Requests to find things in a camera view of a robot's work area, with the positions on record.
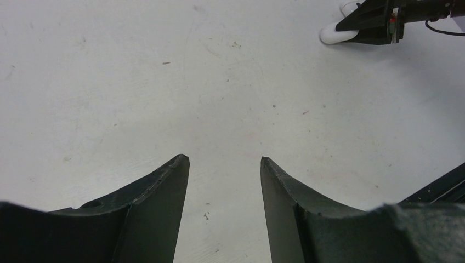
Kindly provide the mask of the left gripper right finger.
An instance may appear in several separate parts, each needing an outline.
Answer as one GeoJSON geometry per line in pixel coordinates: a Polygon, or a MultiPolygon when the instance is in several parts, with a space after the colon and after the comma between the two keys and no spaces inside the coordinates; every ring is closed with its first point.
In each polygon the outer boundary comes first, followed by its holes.
{"type": "Polygon", "coordinates": [[[313,190],[269,157],[260,179],[273,262],[464,262],[464,203],[363,211],[313,190]]]}

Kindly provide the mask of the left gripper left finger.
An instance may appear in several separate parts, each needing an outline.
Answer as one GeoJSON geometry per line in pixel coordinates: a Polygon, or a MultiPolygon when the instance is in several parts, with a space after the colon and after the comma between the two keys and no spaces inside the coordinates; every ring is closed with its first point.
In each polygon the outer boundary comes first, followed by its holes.
{"type": "Polygon", "coordinates": [[[179,154],[79,208],[1,203],[1,262],[172,262],[189,178],[179,154]]]}

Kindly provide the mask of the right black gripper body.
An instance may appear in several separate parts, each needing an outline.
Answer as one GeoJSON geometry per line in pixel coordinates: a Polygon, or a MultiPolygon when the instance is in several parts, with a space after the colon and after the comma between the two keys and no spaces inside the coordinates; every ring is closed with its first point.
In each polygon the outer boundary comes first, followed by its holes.
{"type": "Polygon", "coordinates": [[[389,1],[388,36],[390,44],[399,43],[404,36],[405,1],[389,1]]]}

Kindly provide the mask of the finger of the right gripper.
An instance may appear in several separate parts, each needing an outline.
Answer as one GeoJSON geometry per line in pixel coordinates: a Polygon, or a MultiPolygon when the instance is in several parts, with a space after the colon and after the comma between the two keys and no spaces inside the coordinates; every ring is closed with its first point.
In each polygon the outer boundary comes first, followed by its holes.
{"type": "Polygon", "coordinates": [[[360,31],[385,26],[391,12],[391,1],[348,1],[340,4],[344,18],[336,25],[336,31],[360,31]]]}
{"type": "Polygon", "coordinates": [[[385,28],[367,28],[358,30],[357,35],[343,43],[361,43],[368,45],[387,45],[391,44],[391,36],[385,28]]]}

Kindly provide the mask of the white charging case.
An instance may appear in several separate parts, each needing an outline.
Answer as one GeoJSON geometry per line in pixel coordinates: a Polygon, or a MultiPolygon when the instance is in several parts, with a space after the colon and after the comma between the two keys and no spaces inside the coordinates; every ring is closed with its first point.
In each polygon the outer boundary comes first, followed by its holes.
{"type": "MultiPolygon", "coordinates": [[[[363,2],[364,1],[345,1],[339,5],[339,10],[345,18],[355,11],[363,2]]],[[[355,38],[359,34],[359,30],[337,31],[336,25],[337,22],[334,22],[320,30],[319,38],[323,44],[332,45],[342,43],[355,38]]]]}

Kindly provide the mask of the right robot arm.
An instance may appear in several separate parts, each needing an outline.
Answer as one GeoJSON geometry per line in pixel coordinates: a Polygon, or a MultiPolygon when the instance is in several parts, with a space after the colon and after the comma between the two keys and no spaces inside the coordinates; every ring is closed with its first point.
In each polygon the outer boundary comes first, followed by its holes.
{"type": "Polygon", "coordinates": [[[345,18],[335,25],[336,32],[354,31],[347,42],[370,45],[398,43],[403,39],[405,25],[424,22],[433,32],[463,37],[464,33],[437,30],[429,25],[440,19],[464,16],[464,1],[425,0],[394,1],[367,0],[356,5],[345,18]]]}

